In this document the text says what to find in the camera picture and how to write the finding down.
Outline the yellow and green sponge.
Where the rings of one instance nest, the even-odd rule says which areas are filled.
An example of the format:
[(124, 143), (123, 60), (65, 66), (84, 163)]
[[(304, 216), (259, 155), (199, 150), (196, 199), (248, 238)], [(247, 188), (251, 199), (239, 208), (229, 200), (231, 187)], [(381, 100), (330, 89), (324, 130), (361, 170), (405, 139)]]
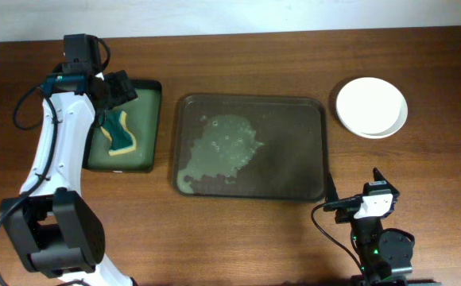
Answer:
[(106, 113), (100, 129), (110, 141), (108, 153), (111, 157), (132, 153), (137, 149), (137, 139), (130, 132), (127, 124), (127, 113), (124, 110)]

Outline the white plate with yellow stain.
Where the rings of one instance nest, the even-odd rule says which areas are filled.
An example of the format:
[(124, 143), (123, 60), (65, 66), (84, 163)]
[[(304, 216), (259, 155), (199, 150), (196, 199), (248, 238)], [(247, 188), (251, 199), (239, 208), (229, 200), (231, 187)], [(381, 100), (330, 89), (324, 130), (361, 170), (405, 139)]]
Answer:
[(336, 95), (335, 111), (347, 130), (367, 139), (392, 136), (405, 125), (409, 115), (401, 91), (375, 77), (359, 77), (345, 83)]

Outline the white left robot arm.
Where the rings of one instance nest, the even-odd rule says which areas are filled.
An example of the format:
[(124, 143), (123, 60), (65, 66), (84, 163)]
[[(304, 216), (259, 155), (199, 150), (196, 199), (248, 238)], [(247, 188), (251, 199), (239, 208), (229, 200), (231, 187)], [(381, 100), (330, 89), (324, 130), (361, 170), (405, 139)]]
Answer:
[(43, 120), (20, 195), (0, 205), (0, 228), (28, 272), (66, 285), (134, 285), (105, 254), (103, 224), (81, 195), (87, 137), (98, 109), (137, 97), (128, 75), (57, 73), (37, 86)]

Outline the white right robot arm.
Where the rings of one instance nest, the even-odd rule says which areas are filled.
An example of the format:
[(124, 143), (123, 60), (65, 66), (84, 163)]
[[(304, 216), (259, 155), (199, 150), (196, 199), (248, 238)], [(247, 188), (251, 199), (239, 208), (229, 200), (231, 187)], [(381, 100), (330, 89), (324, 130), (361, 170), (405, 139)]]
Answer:
[(353, 285), (406, 285), (413, 271), (411, 259), (415, 238), (396, 228), (385, 229), (382, 220), (391, 215), (400, 192), (378, 171), (360, 194), (341, 199), (331, 175), (323, 210), (335, 212), (335, 222), (351, 225), (351, 246), (358, 254), (361, 273), (351, 277)]

